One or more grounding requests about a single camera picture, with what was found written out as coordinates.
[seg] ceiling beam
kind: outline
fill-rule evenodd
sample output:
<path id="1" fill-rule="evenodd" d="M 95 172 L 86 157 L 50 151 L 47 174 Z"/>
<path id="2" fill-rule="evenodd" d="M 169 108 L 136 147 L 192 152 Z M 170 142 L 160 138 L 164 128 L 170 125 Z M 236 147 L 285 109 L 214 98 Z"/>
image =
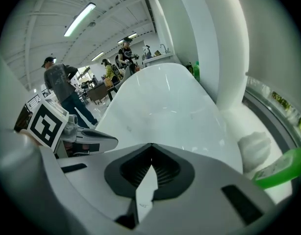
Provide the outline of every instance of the ceiling beam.
<path id="1" fill-rule="evenodd" d="M 36 85 L 37 82 L 39 82 L 38 85 L 44 84 L 44 78 L 38 78 L 38 79 L 35 79 L 35 80 L 33 80 L 33 81 L 31 82 L 31 84 L 35 84 L 35 85 Z M 28 85 L 28 83 L 23 82 L 23 86 L 24 86 L 24 87 L 26 87 L 27 85 Z"/>
<path id="2" fill-rule="evenodd" d="M 94 27 L 87 27 L 85 30 L 81 33 L 81 35 L 78 37 L 78 39 L 75 41 L 75 43 L 72 45 L 72 47 L 67 51 L 65 54 L 65 57 L 62 60 L 62 63 L 66 62 L 71 54 L 79 47 L 80 43 L 82 43 L 86 39 L 90 39 L 93 34 L 97 34 L 97 28 L 100 23 L 102 23 L 104 20 L 111 17 L 114 13 L 127 8 L 130 5 L 133 5 L 141 0 L 125 0 L 124 2 L 121 2 L 117 4 L 115 7 L 111 8 L 110 10 L 103 13 L 101 16 L 98 16 L 95 20 L 96 25 Z"/>
<path id="3" fill-rule="evenodd" d="M 62 16 L 62 17 L 70 17 L 73 18 L 73 15 L 68 14 L 62 14 L 57 12 L 31 12 L 31 13 L 23 13 L 23 14 L 17 14 L 13 17 L 25 17 L 25 16 Z"/>
<path id="4" fill-rule="evenodd" d="M 122 38 L 126 37 L 127 35 L 129 35 L 130 33 L 132 33 L 135 29 L 139 28 L 139 27 L 143 27 L 147 24 L 150 24 L 151 21 L 146 20 L 144 22 L 141 23 L 137 23 L 135 25 L 132 25 L 130 28 L 124 30 L 122 33 L 118 33 L 117 35 L 107 39 L 106 41 L 100 43 L 100 46 L 98 46 L 97 48 L 95 48 L 92 52 L 90 52 L 82 61 L 84 62 L 86 59 L 90 58 L 91 60 L 95 57 L 95 55 L 98 55 L 100 52 L 104 51 L 104 48 L 106 46 L 108 46 L 111 43 L 117 43 L 118 41 L 120 41 Z"/>
<path id="5" fill-rule="evenodd" d="M 45 0 L 37 0 L 36 4 L 34 6 L 33 12 L 39 12 L 44 1 Z M 31 82 L 30 82 L 30 77 L 29 77 L 29 50 L 30 50 L 32 33 L 34 30 L 36 19 L 37 19 L 36 15 L 30 16 L 28 28 L 27 28 L 27 32 L 26 32 L 26 37 L 25 37 L 25 72 L 26 72 L 26 79 L 27 79 L 29 89 L 31 89 Z"/>
<path id="6" fill-rule="evenodd" d="M 146 5 L 145 0 L 141 0 L 141 2 L 142 2 L 142 5 L 143 5 L 143 7 L 144 7 L 144 10 L 145 10 L 145 12 L 146 12 L 147 18 L 149 19 L 149 21 L 152 22 L 151 14 L 150 14 L 150 12 L 149 12 L 149 9 L 148 9 L 148 7 L 147 7 L 147 5 Z M 153 30 L 153 32 L 155 32 L 155 28 L 154 28 L 154 25 L 153 25 L 153 24 L 152 24 L 152 26 L 151 26 L 151 29 Z"/>
<path id="7" fill-rule="evenodd" d="M 73 42 L 59 42 L 59 43 L 53 43 L 53 44 L 48 44 L 48 45 L 41 45 L 41 46 L 36 46 L 36 47 L 33 47 L 33 48 L 30 48 L 29 51 L 30 52 L 36 52 L 38 49 L 40 48 L 55 48 L 56 45 L 67 45 L 67 44 L 72 44 Z M 17 59 L 19 58 L 22 58 L 25 56 L 25 50 L 23 51 L 20 51 L 14 55 L 12 55 L 11 57 L 7 58 L 5 61 L 7 64 L 10 64 L 14 61 L 16 61 Z"/>

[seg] white plastic surface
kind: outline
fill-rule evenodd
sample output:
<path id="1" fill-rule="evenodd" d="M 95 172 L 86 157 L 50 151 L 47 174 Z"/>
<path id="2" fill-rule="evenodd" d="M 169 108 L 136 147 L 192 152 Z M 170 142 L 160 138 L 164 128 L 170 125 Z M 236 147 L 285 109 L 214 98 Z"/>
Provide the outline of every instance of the white plastic surface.
<path id="1" fill-rule="evenodd" d="M 271 140 L 265 132 L 253 132 L 238 141 L 243 172 L 248 173 L 265 162 L 270 153 Z"/>
<path id="2" fill-rule="evenodd" d="M 251 111 L 247 106 L 240 104 L 239 107 L 230 109 L 229 111 L 221 112 L 225 121 L 228 124 L 228 128 L 231 129 L 235 140 L 239 141 L 242 137 L 252 134 L 253 132 L 265 132 L 266 136 L 270 139 L 271 151 L 266 161 L 258 166 L 256 169 L 244 175 L 252 179 L 256 172 L 271 165 L 278 158 L 282 156 L 278 144 L 276 143 L 272 134 L 268 131 L 262 121 Z M 275 204 L 278 204 L 283 199 L 291 196 L 292 185 L 291 182 L 285 182 L 281 185 L 265 189 L 266 193 L 271 197 Z"/>
<path id="3" fill-rule="evenodd" d="M 242 173 L 237 142 L 216 105 L 179 64 L 154 65 L 131 76 L 96 130 L 116 137 L 116 149 L 165 144 L 218 159 Z"/>

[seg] green bottle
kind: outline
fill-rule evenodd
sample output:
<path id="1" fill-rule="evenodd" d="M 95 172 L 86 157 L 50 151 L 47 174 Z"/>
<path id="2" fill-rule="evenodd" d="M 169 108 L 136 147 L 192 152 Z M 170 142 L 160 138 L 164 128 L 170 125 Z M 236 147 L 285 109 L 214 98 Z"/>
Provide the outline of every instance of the green bottle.
<path id="1" fill-rule="evenodd" d="M 194 77 L 197 81 L 200 81 L 200 63 L 196 61 L 194 67 L 193 67 L 193 73 Z"/>
<path id="2" fill-rule="evenodd" d="M 258 171 L 252 181 L 263 189 L 274 187 L 301 175 L 301 147 L 285 152 L 270 166 Z"/>

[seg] sink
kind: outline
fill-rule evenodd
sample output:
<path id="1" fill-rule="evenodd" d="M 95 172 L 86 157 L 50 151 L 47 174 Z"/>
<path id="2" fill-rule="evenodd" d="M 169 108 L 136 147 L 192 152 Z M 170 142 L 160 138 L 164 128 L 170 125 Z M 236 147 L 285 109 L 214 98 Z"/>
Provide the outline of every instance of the sink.
<path id="1" fill-rule="evenodd" d="M 151 65 L 162 64 L 162 63 L 176 63 L 181 64 L 178 57 L 173 53 L 167 53 L 160 56 L 152 57 L 143 61 L 143 66 L 146 68 Z"/>

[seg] baseball cap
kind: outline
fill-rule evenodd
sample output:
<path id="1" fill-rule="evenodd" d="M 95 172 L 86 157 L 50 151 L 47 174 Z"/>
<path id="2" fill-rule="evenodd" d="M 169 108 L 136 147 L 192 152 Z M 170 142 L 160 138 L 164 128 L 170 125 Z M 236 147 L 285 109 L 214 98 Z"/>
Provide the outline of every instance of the baseball cap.
<path id="1" fill-rule="evenodd" d="M 107 61 L 108 61 L 108 60 L 104 58 L 104 59 L 102 60 L 101 64 L 103 64 L 104 62 L 107 62 Z"/>
<path id="2" fill-rule="evenodd" d="M 125 38 L 123 38 L 123 42 L 129 42 L 129 43 L 131 43 L 132 39 L 130 39 L 129 37 L 125 37 Z"/>
<path id="3" fill-rule="evenodd" d="M 45 68 L 45 63 L 46 62 L 53 62 L 54 59 L 55 59 L 55 57 L 46 57 L 46 59 L 44 60 L 43 65 L 42 65 L 42 67 Z"/>

